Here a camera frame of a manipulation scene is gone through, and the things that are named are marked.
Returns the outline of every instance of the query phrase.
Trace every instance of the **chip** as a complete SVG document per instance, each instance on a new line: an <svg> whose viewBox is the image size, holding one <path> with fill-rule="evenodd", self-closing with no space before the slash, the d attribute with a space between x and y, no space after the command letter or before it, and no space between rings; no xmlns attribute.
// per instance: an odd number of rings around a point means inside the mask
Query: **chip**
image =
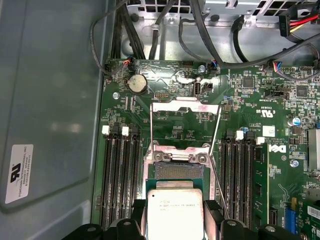
<svg viewBox="0 0 320 240"><path fill-rule="evenodd" d="M244 76L242 85L244 88L253 88L254 87L254 78L251 76Z"/></svg>
<svg viewBox="0 0 320 240"><path fill-rule="evenodd" d="M308 97L308 86L296 86L296 96L298 98L306 98Z"/></svg>

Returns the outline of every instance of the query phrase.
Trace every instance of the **metal frame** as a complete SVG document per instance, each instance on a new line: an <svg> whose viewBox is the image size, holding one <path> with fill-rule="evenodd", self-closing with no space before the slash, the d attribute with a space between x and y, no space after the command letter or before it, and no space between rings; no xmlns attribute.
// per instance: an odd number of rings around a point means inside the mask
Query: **metal frame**
<svg viewBox="0 0 320 240"><path fill-rule="evenodd" d="M211 144L205 143L202 147L187 147L176 149L175 146L159 145L153 139L153 114L158 111L177 112L181 108L189 108L192 112L212 113L217 116L217 122L213 133ZM213 144L216 140L217 130L221 117L219 105L202 104L196 97L177 97L171 102L153 102L150 105L150 146L144 157L143 163L143 187L142 198L146 198L146 179L148 178L149 164L154 162L170 162L171 160L187 161L191 164L203 164L210 168L210 190L209 199L215 199L216 177L210 158L212 156Z"/></svg>

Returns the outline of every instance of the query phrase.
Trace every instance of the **green circuit board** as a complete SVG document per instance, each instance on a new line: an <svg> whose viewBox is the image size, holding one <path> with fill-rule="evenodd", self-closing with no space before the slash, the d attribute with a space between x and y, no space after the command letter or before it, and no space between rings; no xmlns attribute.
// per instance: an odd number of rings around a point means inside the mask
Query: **green circuit board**
<svg viewBox="0 0 320 240"><path fill-rule="evenodd" d="M122 62L120 59L112 59L107 65L113 70ZM256 156L252 163L252 188L259 186L259 193L252 191L252 229L256 230L260 224L270 222L271 208L277 210L277 224L285 227L285 208L291 206L292 198L304 199L306 188L320 188L319 180L311 176L313 169L308 168L307 136L308 129L314 129L319 122L320 82L288 81L271 70L260 70L259 66L232 70L218 68L213 71L208 71L207 68L206 73L201 74L201 86L204 87L204 83L210 83L211 86L195 96L194 79L199 76L198 67L202 64L135 60L133 71L124 67L112 79L104 80L93 193L93 223L103 222L102 212L106 207L103 193L104 169L109 149L106 147L106 136L102 134L103 127L109 126L112 129L116 126L121 129L122 126L129 126L136 131L134 135L138 137L134 139L135 142L131 140L126 147L131 149L130 144L136 144L135 148L138 149L132 150L132 154L138 158L136 166L130 161L127 166L128 175L130 178L135 176L136 184L132 184L128 178L123 181L127 182L126 187L132 194L131 197L141 199L144 156L151 136L150 104L168 103L176 97L197 97L202 104L220 106L221 117L213 146L213 157L218 168L226 131L253 133L255 143L257 138L263 137L264 143L255 147L255 150L259 150L260 160ZM281 70L296 77L311 74L311 68L308 67L282 67ZM136 95L128 89L127 81L132 74L145 76L148 86L143 94ZM293 117L300 118L299 127L288 124ZM209 113L194 113L185 109L177 112L156 112L153 119L154 140L161 145L173 145L179 149L211 143L218 121L217 116ZM298 162L298 166L293 167L293 160ZM210 175L206 173L202 176L203 196L208 198L206 185L210 181ZM115 211L113 216L130 216L130 201L123 201L128 203L127 208L122 206L126 210Z"/></svg>

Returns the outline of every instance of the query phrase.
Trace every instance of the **blue connector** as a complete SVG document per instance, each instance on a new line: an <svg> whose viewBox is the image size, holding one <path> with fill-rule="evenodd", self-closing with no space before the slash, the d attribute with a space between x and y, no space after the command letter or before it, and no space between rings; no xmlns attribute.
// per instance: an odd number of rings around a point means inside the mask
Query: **blue connector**
<svg viewBox="0 0 320 240"><path fill-rule="evenodd" d="M289 207L287 207L284 212L285 229L293 234L296 234L296 212Z"/></svg>

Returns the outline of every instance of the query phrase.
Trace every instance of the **black ram slot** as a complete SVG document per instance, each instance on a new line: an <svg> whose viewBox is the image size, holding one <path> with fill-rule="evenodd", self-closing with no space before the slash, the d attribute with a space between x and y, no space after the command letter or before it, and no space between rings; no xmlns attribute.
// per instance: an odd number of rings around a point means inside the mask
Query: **black ram slot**
<svg viewBox="0 0 320 240"><path fill-rule="evenodd" d="M220 184L231 219L252 227L252 184L255 136L235 141L230 132L221 140Z"/></svg>
<svg viewBox="0 0 320 240"><path fill-rule="evenodd" d="M234 216L234 219L243 219L244 216L244 209L243 209L243 179L244 179L244 172L242 171L243 169L243 164L244 162L242 161L243 159L243 149L242 149L242 142L237 142L235 144L235 186L234 186L234 191L235 191L235 208L236 208L236 213Z"/></svg>
<svg viewBox="0 0 320 240"><path fill-rule="evenodd" d="M109 224L111 224L116 218L117 215L117 194L118 194L118 179L119 179L119 173L120 173L120 168L121 168L121 162L120 162L120 152L121 152L121 148L122 148L122 140L120 139L121 136L118 136L119 140L117 141L117 143L115 144L115 151L112 152L112 155L114 156L115 161L113 162L113 166L112 166L112 172L110 173L112 182L110 184L110 194L112 196L112 207L111 207L111 211L110 211L110 216L109 216Z"/></svg>
<svg viewBox="0 0 320 240"><path fill-rule="evenodd" d="M253 160L255 151L254 136L251 136L251 132L247 132L246 139L244 139L244 224L251 229L252 228L252 192L253 192Z"/></svg>
<svg viewBox="0 0 320 240"><path fill-rule="evenodd" d="M119 145L118 134L110 134L105 141L105 155L104 155L104 169L103 169L103 183L102 183L102 212L101 225L104 230L107 230L111 224L111 211L113 203L113 181L114 169L116 163L117 146Z"/></svg>
<svg viewBox="0 0 320 240"><path fill-rule="evenodd" d="M128 193L128 184L126 181L128 178L126 178L126 175L129 175L127 171L130 161L130 145L130 139L127 136L122 136L119 169L117 177L117 194L115 202L116 219L121 219L125 216L125 212L123 211L123 203L126 200L126 195Z"/></svg>
<svg viewBox="0 0 320 240"><path fill-rule="evenodd" d="M220 156L220 184L225 199L226 207L230 218L234 214L234 159L235 146L234 140L230 138L230 133L227 132L225 139L221 141L221 156Z"/></svg>
<svg viewBox="0 0 320 240"><path fill-rule="evenodd" d="M139 171L139 150L140 150L140 137L138 134L132 134L132 148L130 150L132 156L130 166L132 169L132 181L131 181L131 199L130 206L134 205L134 201L137 197L137 186L138 186L138 171Z"/></svg>

